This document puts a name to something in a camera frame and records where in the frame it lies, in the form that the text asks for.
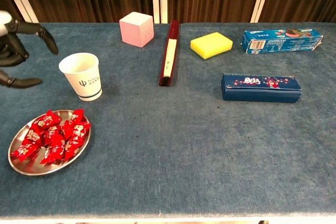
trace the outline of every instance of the white robot part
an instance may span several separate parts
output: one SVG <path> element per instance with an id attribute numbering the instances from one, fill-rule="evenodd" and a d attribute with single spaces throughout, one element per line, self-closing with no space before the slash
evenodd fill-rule
<path id="1" fill-rule="evenodd" d="M 8 34 L 8 30 L 5 25 L 11 22 L 11 20 L 12 16 L 9 12 L 0 10 L 0 37 Z"/>

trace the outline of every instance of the white paper cup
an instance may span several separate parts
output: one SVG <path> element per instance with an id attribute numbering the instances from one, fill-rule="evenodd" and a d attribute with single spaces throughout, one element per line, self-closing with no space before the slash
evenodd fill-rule
<path id="1" fill-rule="evenodd" d="M 102 93 L 98 64 L 95 55 L 79 52 L 64 58 L 58 67 L 81 100 L 93 101 Z"/>

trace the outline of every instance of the blue box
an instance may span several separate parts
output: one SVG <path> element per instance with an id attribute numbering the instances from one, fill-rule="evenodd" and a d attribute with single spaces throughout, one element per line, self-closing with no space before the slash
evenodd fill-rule
<path id="1" fill-rule="evenodd" d="M 322 37 L 318 31 L 310 28 L 245 31 L 241 43 L 247 54 L 313 51 L 322 43 Z"/>
<path id="2" fill-rule="evenodd" d="M 294 76 L 223 73 L 222 94 L 226 101 L 296 102 L 302 91 Z"/>

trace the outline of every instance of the yellow sponge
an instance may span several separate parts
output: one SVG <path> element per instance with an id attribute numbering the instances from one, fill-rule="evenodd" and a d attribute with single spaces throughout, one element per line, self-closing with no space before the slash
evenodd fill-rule
<path id="1" fill-rule="evenodd" d="M 232 48 L 232 40 L 226 38 L 222 34 L 215 32 L 203 37 L 190 41 L 190 48 L 194 50 L 203 59 L 230 51 Z"/>

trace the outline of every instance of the denim fabric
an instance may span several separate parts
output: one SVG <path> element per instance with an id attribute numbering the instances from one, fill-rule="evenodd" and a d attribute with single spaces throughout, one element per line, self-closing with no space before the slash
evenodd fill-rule
<path id="1" fill-rule="evenodd" d="M 30 58 L 3 68 L 39 77 L 25 90 L 0 87 L 0 218 L 37 216 L 192 217 L 336 214 L 336 25 L 182 24 L 170 87 L 159 87 L 169 25 L 138 48 L 121 41 L 119 24 L 43 24 L 59 55 L 20 35 Z M 244 30 L 313 27 L 315 51 L 246 55 Z M 233 49 L 203 60 L 190 40 L 218 31 Z M 102 96 L 79 100 L 58 64 L 90 52 L 100 61 Z M 294 74 L 294 104 L 223 101 L 223 72 Z M 14 171 L 9 145 L 47 110 L 85 110 L 92 136 L 64 169 L 28 177 Z"/>

